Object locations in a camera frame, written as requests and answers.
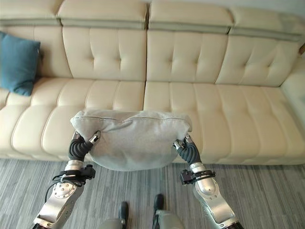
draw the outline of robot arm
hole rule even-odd
[[[213,179],[215,173],[206,170],[203,166],[199,151],[187,135],[184,142],[178,141],[173,146],[179,155],[188,162],[189,169],[181,172],[181,181],[184,185],[193,184],[193,193],[202,204],[204,211],[215,229],[243,229],[234,212],[221,196],[219,187]]]
[[[75,132],[69,148],[65,170],[53,178],[52,194],[34,220],[33,229],[61,229],[72,213],[74,204],[83,192],[87,179],[95,177],[92,165],[83,167],[85,155],[99,140],[96,132],[88,142]]]

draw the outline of wire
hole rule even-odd
[[[50,187],[48,187],[46,195],[44,196],[44,203],[47,202],[48,193],[49,193],[50,188],[53,187],[54,185],[56,185],[57,183],[61,182],[61,179],[56,179],[56,178],[59,178],[59,177],[61,177],[61,175],[57,175],[57,176],[52,178],[52,181],[54,181],[55,183],[52,184]],[[65,177],[62,180],[66,181],[66,182],[68,182],[72,185],[75,185],[77,187],[81,187],[81,186],[86,184],[86,180],[77,180],[77,178],[75,178],[75,177],[71,177],[71,178],[70,177]]]
[[[57,181],[56,183],[52,184],[50,187],[48,187],[46,195],[44,196],[44,203],[47,202],[47,197],[48,197],[48,193],[51,187],[53,187],[54,185],[56,185],[57,183],[59,183],[60,181]]]

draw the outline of throw pillow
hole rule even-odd
[[[34,87],[40,42],[0,31],[0,87],[30,96]]]
[[[123,112],[87,110],[78,112],[71,123],[85,140],[100,130],[101,139],[90,154],[99,165],[119,171],[166,166],[177,156],[176,139],[191,131],[185,114],[155,111]]]

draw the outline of gray carpet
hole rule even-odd
[[[29,229],[43,205],[50,179],[65,163],[0,159],[0,228]],[[166,208],[186,229],[210,229],[192,188],[179,181],[184,164],[139,172],[115,172],[94,165],[96,178],[87,182],[65,229],[98,228],[117,216],[118,205],[130,203],[129,228],[152,226],[153,199],[165,194]],[[305,228],[305,165],[223,166],[216,171],[221,193],[245,229]]]

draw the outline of blue pillow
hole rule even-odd
[[[0,87],[30,96],[39,57],[40,42],[14,37],[0,31]]]

